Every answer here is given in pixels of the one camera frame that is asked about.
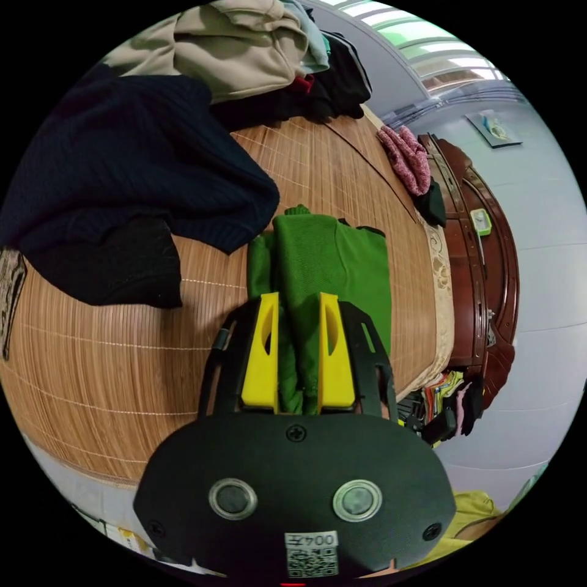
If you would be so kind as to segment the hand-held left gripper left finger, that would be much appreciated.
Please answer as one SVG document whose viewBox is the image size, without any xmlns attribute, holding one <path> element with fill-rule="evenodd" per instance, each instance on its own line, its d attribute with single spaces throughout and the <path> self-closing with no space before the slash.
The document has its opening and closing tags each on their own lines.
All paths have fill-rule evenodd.
<svg viewBox="0 0 587 587">
<path fill-rule="evenodd" d="M 257 300 L 256 318 L 241 393 L 247 409 L 278 409 L 279 293 Z"/>
</svg>

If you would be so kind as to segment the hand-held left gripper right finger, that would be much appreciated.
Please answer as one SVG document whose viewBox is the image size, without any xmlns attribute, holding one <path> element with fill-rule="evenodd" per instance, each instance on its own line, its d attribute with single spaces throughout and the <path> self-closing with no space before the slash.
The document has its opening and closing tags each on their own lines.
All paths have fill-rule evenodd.
<svg viewBox="0 0 587 587">
<path fill-rule="evenodd" d="M 318 410 L 351 412 L 355 388 L 338 297 L 322 292 L 319 308 Z"/>
</svg>

